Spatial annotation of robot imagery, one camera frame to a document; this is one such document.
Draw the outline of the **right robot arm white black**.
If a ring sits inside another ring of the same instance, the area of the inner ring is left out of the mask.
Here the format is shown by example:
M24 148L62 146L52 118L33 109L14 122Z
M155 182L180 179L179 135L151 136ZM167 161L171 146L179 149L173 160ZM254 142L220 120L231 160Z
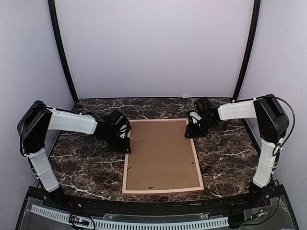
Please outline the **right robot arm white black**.
M252 180L252 186L266 187L278 166L280 150L288 140L295 123L289 118L280 103L285 100L267 94L252 99L232 101L213 106L203 97L195 103L195 110L187 113L188 124L185 138L211 138L211 131L220 122L236 119L256 119L261 138L259 163Z

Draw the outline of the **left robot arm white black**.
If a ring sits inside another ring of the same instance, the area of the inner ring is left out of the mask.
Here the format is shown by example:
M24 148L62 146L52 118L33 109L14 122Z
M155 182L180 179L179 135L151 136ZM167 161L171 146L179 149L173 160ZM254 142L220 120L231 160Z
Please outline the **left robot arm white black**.
M128 136L131 123L120 111L113 110L107 116L98 117L93 113L73 113L35 101L17 125L19 150L28 159L43 188L50 193L48 199L57 209L65 208L68 199L60 192L61 186L46 154L45 139L47 132L52 130L95 136L111 151L131 152Z

